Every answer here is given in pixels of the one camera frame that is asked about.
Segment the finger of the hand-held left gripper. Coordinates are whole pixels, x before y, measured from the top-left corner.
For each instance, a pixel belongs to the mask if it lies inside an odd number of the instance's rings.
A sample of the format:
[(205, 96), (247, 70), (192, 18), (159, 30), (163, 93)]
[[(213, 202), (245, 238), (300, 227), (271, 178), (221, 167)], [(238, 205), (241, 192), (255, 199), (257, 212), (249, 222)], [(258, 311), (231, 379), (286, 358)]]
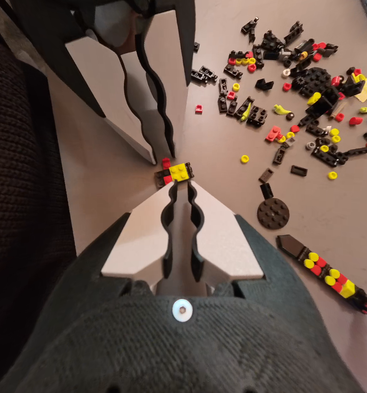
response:
[(65, 47), (90, 88), (105, 122), (143, 158), (156, 165), (155, 153), (143, 134), (142, 121), (127, 100), (127, 76), (121, 58), (85, 36)]
[(175, 10), (135, 22), (136, 51), (156, 92), (157, 111), (163, 121), (162, 135), (170, 155), (176, 158), (182, 140), (188, 86)]

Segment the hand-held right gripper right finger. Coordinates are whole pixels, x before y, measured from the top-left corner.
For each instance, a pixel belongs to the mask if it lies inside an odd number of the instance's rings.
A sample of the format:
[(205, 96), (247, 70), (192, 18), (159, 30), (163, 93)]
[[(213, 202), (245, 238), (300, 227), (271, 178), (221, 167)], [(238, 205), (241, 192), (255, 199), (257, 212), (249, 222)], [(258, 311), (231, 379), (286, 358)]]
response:
[(236, 214), (196, 182), (188, 182), (191, 222), (191, 270), (211, 295), (220, 284), (262, 279), (264, 272)]

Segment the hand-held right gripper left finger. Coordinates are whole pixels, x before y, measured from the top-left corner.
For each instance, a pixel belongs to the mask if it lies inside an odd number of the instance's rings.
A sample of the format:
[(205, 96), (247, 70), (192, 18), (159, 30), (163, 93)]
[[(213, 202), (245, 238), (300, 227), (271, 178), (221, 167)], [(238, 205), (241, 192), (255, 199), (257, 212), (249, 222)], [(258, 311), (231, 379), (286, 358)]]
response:
[(101, 269), (102, 276), (144, 281), (156, 292), (165, 276), (163, 260), (171, 245), (169, 224), (162, 221), (162, 212), (173, 207), (174, 200), (175, 182), (171, 182), (129, 213)]

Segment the dark lego plate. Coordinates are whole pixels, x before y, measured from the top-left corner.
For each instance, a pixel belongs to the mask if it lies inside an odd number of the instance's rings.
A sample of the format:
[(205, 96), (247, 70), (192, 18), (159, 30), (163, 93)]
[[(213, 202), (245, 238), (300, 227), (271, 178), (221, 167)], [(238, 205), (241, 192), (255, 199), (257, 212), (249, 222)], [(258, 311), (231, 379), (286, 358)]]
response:
[[(190, 176), (189, 179), (193, 179), (194, 178), (194, 172), (193, 172), (193, 169), (191, 167), (191, 164), (189, 162), (186, 162), (185, 164), (186, 164), (187, 172), (188, 172), (188, 174)], [(161, 188), (165, 187), (165, 185), (163, 183), (163, 177), (167, 176), (167, 175), (170, 175), (169, 169), (168, 170), (161, 170), (161, 171), (155, 172), (154, 177), (155, 177), (155, 182), (156, 182), (156, 186), (157, 186), (158, 189), (161, 189)]]

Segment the pile of lego pieces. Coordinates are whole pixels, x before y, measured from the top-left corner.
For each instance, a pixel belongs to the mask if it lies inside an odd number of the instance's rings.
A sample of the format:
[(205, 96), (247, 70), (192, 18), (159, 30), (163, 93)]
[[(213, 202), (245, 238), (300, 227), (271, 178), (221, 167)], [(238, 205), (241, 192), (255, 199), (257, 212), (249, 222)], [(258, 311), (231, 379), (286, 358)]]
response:
[(212, 107), (216, 92), (193, 88), (194, 102), (205, 110), (197, 114), (190, 144), (195, 174), (189, 174), (191, 187), (208, 185), (231, 197), (245, 201), (252, 195), (260, 198), (260, 187), (268, 199), (290, 204), (299, 199), (353, 200), (367, 204), (367, 112), (354, 96), (365, 86), (361, 73), (347, 64), (336, 65), (334, 59), (322, 61), (318, 49), (335, 47), (315, 38), (304, 39), (307, 54), (285, 50), (268, 36), (265, 49), (261, 42), (245, 44), (243, 60), (227, 60), (226, 52), (241, 48), (238, 37), (241, 17), (232, 14), (197, 17), (200, 33), (200, 57), (197, 60), (217, 65), (227, 64), (227, 71), (243, 77), (220, 75), (226, 85), (218, 94), (225, 109), (235, 107), (232, 115), (216, 114)]

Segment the black round lego plate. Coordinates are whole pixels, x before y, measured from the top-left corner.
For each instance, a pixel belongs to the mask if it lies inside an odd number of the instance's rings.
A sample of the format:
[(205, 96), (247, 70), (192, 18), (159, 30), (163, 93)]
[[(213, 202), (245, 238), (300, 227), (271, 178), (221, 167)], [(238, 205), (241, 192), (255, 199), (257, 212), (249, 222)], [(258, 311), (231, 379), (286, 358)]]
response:
[(266, 229), (277, 230), (284, 228), (289, 222), (290, 211), (280, 199), (265, 199), (258, 206), (258, 222)]

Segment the black red yellow lego assembly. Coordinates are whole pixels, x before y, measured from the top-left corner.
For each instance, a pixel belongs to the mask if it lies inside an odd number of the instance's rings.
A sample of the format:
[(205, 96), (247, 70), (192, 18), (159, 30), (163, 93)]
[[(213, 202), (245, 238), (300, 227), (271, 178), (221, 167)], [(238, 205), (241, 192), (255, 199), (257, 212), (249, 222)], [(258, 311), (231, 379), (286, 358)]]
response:
[(276, 237), (278, 248), (297, 261), (328, 288), (338, 293), (348, 304), (367, 315), (367, 294), (338, 269), (329, 265), (318, 253), (311, 251), (291, 235)]

